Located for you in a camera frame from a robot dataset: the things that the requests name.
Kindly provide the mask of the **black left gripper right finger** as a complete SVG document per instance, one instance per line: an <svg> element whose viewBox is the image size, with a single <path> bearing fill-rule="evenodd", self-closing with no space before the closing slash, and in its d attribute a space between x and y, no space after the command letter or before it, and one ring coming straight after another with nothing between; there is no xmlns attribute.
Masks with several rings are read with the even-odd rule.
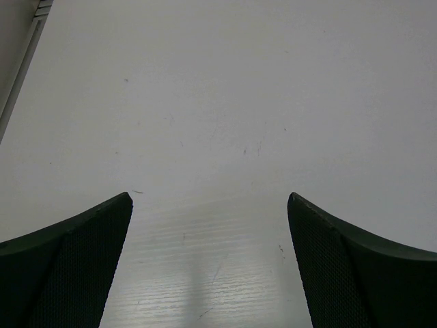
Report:
<svg viewBox="0 0 437 328"><path fill-rule="evenodd" d="M297 193L287 215L313 327L436 326L436 253L377 236Z"/></svg>

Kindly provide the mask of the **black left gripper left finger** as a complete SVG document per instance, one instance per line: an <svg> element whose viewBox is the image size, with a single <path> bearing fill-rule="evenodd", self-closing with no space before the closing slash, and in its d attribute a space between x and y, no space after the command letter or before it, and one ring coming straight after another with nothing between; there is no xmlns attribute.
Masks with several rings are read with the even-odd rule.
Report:
<svg viewBox="0 0 437 328"><path fill-rule="evenodd" d="M99 327L133 210L127 192L1 243L2 327Z"/></svg>

